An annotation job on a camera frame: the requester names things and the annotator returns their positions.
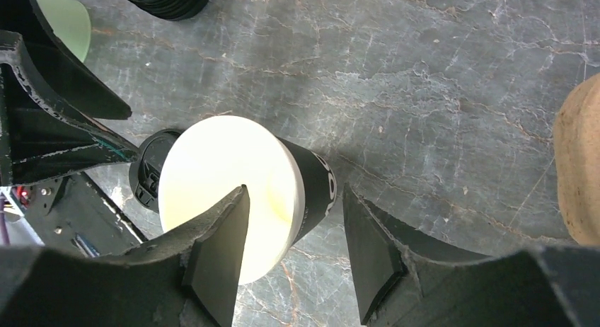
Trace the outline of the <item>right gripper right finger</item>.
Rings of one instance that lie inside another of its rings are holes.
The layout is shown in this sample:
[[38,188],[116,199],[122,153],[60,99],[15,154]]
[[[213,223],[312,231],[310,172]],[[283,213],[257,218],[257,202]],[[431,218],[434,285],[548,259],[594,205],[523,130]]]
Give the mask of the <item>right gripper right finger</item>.
[[345,185],[364,326],[598,326],[599,249],[533,245],[493,257],[395,218]]

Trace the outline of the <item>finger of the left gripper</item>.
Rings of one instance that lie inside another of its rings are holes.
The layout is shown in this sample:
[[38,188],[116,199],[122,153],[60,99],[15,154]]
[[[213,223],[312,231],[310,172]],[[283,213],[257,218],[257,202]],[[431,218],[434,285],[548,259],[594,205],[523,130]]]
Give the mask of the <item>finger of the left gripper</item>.
[[1,31],[2,186],[36,184],[138,158],[135,145],[52,89],[21,34]]
[[132,110],[109,89],[54,34],[37,0],[26,0],[31,7],[35,27],[28,35],[37,50],[34,62],[51,88],[75,108],[93,118],[126,120]]

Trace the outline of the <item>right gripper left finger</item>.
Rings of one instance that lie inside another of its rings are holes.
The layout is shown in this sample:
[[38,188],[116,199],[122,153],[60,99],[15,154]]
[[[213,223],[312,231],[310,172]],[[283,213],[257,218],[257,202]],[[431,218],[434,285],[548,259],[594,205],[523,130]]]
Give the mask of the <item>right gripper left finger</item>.
[[119,256],[3,247],[1,325],[230,326],[249,209],[241,185]]

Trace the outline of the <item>black coffee lid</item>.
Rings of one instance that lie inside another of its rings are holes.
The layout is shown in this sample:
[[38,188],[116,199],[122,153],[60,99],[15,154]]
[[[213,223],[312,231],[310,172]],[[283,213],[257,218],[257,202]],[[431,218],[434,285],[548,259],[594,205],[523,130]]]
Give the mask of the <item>black coffee lid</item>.
[[158,213],[158,186],[166,157],[183,133],[179,129],[160,130],[139,147],[140,159],[129,167],[129,184],[142,207]]

